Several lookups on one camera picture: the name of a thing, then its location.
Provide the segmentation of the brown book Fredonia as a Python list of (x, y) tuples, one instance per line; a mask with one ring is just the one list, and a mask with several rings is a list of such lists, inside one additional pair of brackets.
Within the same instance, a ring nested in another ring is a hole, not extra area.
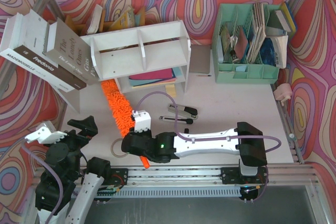
[(52, 71), (56, 76), (64, 79), (67, 83), (74, 86), (76, 90), (81, 90), (87, 85), (72, 73), (52, 61), (46, 56), (46, 48), (48, 43), (49, 24), (35, 11), (30, 12), (24, 16), (24, 36), (21, 42), (30, 48), (41, 59), (51, 64), (55, 69)]

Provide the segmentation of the mint green desk organizer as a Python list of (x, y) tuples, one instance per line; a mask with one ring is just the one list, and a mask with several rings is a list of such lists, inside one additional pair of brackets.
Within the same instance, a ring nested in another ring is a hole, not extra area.
[(274, 84), (276, 63), (264, 63), (261, 46), (266, 41), (266, 24), (275, 5), (220, 4), (212, 36), (216, 83)]

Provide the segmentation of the white book Mademoiselle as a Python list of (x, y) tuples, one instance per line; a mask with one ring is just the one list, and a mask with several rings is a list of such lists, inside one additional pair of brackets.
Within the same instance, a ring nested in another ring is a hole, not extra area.
[(24, 36), (23, 20), (24, 16), (20, 13), (7, 19), (1, 41), (1, 57), (47, 81), (57, 89), (64, 92), (74, 90), (74, 86), (53, 74), (55, 68), (51, 64), (21, 42)]

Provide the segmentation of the white side shelf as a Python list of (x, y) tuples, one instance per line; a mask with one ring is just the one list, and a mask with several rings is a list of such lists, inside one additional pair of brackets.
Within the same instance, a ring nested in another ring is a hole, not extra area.
[(68, 106), (77, 113), (80, 113), (80, 91), (74, 89), (69, 92), (64, 92), (55, 86), (52, 87)]

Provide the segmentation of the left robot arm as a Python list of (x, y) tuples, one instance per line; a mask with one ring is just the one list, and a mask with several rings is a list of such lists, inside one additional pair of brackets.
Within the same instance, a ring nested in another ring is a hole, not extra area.
[(111, 175), (110, 162), (93, 157), (85, 172), (80, 169), (81, 149), (98, 134), (94, 117), (71, 119), (68, 132), (38, 130), (48, 147), (45, 168), (35, 190), (35, 207), (40, 223), (84, 223), (100, 186)]

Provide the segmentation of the white wooden bookshelf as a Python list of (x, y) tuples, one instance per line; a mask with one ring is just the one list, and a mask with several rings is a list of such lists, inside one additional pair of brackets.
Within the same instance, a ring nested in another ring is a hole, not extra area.
[(174, 83), (187, 90), (191, 40), (181, 20), (86, 35), (82, 40), (91, 48), (99, 80), (114, 80), (122, 93), (135, 90), (129, 76), (169, 68), (179, 69)]

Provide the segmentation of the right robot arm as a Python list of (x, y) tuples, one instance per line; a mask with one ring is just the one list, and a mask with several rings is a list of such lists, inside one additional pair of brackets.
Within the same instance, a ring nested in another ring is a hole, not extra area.
[(130, 131), (122, 140), (121, 150), (155, 163), (208, 153), (235, 155), (239, 157), (238, 167), (243, 176), (255, 176), (259, 167), (267, 165), (263, 133), (247, 122), (206, 134), (163, 132), (152, 136), (150, 130)]

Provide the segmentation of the yellow sticky notes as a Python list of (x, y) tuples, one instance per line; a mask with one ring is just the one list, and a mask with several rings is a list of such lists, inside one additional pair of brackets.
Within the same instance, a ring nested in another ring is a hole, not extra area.
[(175, 84), (168, 84), (165, 86), (165, 91), (168, 95), (171, 97), (176, 97), (176, 89), (175, 89)]

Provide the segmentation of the orange microfiber duster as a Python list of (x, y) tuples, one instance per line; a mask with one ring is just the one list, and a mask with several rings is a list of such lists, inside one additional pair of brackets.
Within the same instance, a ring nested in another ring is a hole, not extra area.
[(117, 128), (121, 137), (124, 138), (130, 129), (135, 126), (135, 122), (131, 119), (132, 106), (128, 99), (119, 91), (113, 79), (102, 81), (100, 84)]

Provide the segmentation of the aluminium mounting rail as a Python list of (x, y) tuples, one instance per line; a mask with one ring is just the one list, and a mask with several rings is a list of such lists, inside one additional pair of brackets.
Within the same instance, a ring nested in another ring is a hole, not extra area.
[[(219, 166), (153, 166), (149, 169), (128, 168), (129, 187), (196, 187), (219, 186)], [(309, 185), (319, 182), (316, 170), (310, 165), (289, 164), (268, 166), (269, 185)]]

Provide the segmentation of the clear tape roll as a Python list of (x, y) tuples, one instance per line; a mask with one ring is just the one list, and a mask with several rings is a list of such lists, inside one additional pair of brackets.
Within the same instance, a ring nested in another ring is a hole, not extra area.
[(122, 138), (118, 138), (116, 140), (113, 141), (113, 143), (111, 144), (111, 154), (116, 157), (116, 158), (124, 158), (126, 157), (128, 154), (124, 153), (121, 151), (121, 148), (118, 147), (118, 144), (122, 142)]

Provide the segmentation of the books behind shelf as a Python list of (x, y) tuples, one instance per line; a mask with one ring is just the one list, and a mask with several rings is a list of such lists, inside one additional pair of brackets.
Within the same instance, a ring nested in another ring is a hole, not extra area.
[(66, 16), (65, 24), (79, 36), (144, 26), (145, 7), (141, 7), (135, 13), (134, 8), (128, 6), (114, 20), (107, 21), (107, 17), (107, 11), (100, 5), (96, 5), (85, 24), (75, 24), (69, 15)]

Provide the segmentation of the grey book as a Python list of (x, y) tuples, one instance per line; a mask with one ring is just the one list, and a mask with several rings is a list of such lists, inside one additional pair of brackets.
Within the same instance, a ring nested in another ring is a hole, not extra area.
[(60, 18), (49, 26), (46, 56), (88, 85), (99, 81), (90, 46)]

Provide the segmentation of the black silver stapler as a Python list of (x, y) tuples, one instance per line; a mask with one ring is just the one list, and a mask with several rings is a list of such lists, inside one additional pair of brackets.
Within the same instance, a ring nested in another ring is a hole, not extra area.
[(169, 104), (167, 107), (168, 111), (171, 113), (175, 113), (175, 110), (177, 110), (177, 114), (179, 116), (183, 116), (185, 118), (196, 120), (198, 118), (198, 110), (196, 108), (192, 108), (190, 106), (184, 106), (184, 105), (174, 105)]

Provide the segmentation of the pink pig figurine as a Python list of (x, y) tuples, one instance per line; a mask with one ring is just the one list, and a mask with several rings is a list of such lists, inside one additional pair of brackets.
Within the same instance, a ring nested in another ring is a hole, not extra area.
[(283, 83), (279, 85), (274, 91), (275, 100), (279, 101), (282, 106), (285, 105), (285, 102), (290, 100), (292, 97), (292, 89), (289, 83)]

